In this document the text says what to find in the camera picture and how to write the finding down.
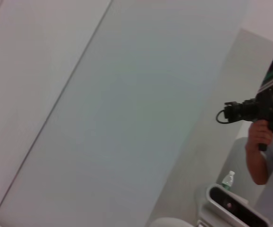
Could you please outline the person's bare hand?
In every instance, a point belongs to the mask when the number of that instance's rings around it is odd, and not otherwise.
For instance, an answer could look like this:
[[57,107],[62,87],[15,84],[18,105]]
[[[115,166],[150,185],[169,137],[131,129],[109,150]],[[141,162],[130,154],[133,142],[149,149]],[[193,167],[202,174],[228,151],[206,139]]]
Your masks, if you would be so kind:
[[251,124],[248,130],[246,143],[247,153],[257,153],[261,151],[260,144],[269,146],[273,142],[273,132],[269,129],[269,122],[259,120]]

